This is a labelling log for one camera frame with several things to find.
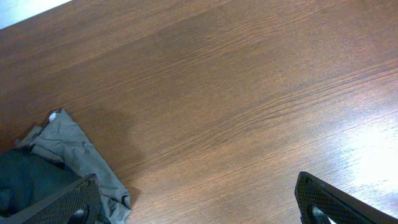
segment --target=gray fabric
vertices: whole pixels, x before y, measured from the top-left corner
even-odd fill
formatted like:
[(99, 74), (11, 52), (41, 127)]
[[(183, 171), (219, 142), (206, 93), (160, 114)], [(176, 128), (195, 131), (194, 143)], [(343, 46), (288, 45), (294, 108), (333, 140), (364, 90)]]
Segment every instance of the gray fabric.
[(105, 216), (111, 223), (125, 223), (131, 212), (129, 191), (64, 110), (44, 129), (34, 128), (23, 144), (34, 144), (33, 154), (52, 162), (63, 161), (81, 177), (96, 174)]

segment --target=wooden floor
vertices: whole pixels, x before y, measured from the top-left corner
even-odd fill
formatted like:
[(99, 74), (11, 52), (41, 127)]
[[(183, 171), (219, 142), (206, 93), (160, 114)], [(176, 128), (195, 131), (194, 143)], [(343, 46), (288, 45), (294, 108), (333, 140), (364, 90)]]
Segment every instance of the wooden floor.
[(300, 223), (306, 170), (398, 217), (398, 1), (74, 0), (0, 30), (2, 145), (66, 108), (128, 223)]

